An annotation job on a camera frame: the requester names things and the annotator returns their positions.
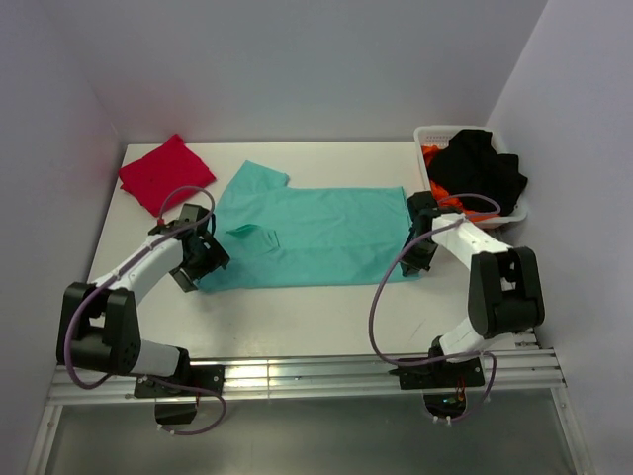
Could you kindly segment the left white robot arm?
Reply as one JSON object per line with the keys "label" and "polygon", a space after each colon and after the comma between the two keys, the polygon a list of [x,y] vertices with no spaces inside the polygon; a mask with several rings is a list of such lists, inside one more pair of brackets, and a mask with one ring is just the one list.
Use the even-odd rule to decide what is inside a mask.
{"label": "left white robot arm", "polygon": [[142,338],[137,307],[165,276],[183,292],[224,269],[229,256],[215,239],[213,210],[186,204],[177,219],[158,223],[134,255],[93,282],[75,282],[64,291],[56,358],[73,383],[83,381],[80,369],[112,376],[157,378],[170,395],[181,395],[193,382],[186,349]]}

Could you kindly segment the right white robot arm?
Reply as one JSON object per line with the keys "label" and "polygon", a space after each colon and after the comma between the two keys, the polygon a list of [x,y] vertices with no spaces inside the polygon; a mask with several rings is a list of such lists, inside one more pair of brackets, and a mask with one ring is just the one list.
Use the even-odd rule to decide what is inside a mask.
{"label": "right white robot arm", "polygon": [[503,335],[542,325],[537,259],[530,248],[503,243],[456,208],[439,205],[429,192],[407,198],[407,209],[411,226],[400,259],[402,275],[428,271],[439,247],[469,271],[465,319],[429,349],[429,377],[447,386],[461,375],[461,361],[481,355]]}

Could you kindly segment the teal t-shirt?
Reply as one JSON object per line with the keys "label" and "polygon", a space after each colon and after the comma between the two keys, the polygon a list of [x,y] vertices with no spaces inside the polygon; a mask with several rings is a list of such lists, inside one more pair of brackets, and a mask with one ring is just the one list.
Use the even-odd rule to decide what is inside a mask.
{"label": "teal t-shirt", "polygon": [[215,209],[226,268],[204,292],[377,284],[409,234],[405,191],[292,188],[287,174],[246,161]]}

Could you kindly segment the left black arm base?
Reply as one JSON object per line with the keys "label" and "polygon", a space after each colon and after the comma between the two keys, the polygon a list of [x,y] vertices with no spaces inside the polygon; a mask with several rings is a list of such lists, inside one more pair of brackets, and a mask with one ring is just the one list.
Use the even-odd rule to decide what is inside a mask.
{"label": "left black arm base", "polygon": [[[143,376],[136,380],[133,396],[138,400],[154,401],[154,419],[160,429],[169,429],[179,435],[204,433],[217,427],[226,417],[225,370],[221,364],[194,365],[183,381]],[[209,427],[185,429],[197,417],[204,397],[219,401],[220,414]]]}

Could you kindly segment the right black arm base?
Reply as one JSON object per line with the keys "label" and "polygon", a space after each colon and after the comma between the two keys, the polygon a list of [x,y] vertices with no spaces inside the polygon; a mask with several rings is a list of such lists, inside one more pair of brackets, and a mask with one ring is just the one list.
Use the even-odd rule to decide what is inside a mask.
{"label": "right black arm base", "polygon": [[441,390],[422,395],[425,409],[433,418],[453,420],[466,413],[466,390],[485,386],[481,362],[472,358],[462,362],[436,362],[429,365],[397,366],[389,374],[399,379],[400,389]]}

